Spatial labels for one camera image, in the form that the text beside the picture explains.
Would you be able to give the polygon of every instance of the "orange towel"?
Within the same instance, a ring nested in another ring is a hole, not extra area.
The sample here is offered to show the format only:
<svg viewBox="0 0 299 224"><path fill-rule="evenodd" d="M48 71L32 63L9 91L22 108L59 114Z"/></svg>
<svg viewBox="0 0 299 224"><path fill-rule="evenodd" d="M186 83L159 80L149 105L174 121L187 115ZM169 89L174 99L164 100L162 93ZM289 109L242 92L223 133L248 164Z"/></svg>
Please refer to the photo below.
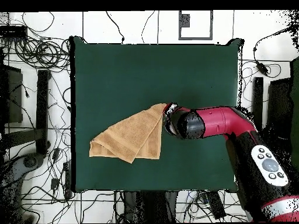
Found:
<svg viewBox="0 0 299 224"><path fill-rule="evenodd" d="M159 159L165 106L156 104L110 126L91 141L89 157L120 158L129 163L135 158Z"/></svg>

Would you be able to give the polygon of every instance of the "green tabletop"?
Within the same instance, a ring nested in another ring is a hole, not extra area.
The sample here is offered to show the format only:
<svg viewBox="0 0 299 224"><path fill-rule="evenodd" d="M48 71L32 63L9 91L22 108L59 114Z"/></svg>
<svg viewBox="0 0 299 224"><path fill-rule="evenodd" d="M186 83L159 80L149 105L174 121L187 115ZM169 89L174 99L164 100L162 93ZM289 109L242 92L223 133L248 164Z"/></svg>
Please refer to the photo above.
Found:
<svg viewBox="0 0 299 224"><path fill-rule="evenodd" d="M180 140L163 130L160 159L136 159L133 164L89 157L89 142L110 125L158 103L235 106L239 39L230 45L70 40L76 106L71 183L77 192L235 188L223 136Z"/></svg>

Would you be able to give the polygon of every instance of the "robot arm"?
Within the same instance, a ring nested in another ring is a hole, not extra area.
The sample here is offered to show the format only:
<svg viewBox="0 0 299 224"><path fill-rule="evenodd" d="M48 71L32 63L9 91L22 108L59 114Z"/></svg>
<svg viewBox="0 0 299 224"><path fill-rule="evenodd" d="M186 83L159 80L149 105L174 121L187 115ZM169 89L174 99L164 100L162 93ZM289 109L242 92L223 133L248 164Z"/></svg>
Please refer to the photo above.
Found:
<svg viewBox="0 0 299 224"><path fill-rule="evenodd" d="M180 139L225 137L237 194L249 218L255 222L299 221L295 170L287 161L281 164L275 158L240 111L233 107L188 109L170 103L164 118L168 133Z"/></svg>

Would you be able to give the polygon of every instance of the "black border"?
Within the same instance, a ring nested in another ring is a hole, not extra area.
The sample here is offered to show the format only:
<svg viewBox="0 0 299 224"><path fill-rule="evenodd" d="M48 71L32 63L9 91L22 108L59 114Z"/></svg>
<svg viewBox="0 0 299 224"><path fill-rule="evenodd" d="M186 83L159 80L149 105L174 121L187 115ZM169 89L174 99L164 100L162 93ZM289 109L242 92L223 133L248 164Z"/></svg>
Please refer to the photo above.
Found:
<svg viewBox="0 0 299 224"><path fill-rule="evenodd" d="M71 191L76 192L76 80L75 80L75 42L74 37L69 37L69 64L71 73Z"/></svg>

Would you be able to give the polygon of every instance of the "control panel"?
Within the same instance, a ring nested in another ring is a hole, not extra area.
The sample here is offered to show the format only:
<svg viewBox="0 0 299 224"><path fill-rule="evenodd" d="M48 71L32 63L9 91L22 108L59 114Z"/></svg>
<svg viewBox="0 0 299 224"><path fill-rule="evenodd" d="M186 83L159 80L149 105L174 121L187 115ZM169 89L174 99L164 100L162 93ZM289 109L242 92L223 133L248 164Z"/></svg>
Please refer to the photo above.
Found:
<svg viewBox="0 0 299 224"><path fill-rule="evenodd" d="M281 187L287 185L286 174L267 147L256 145L251 151L251 156L269 184Z"/></svg>

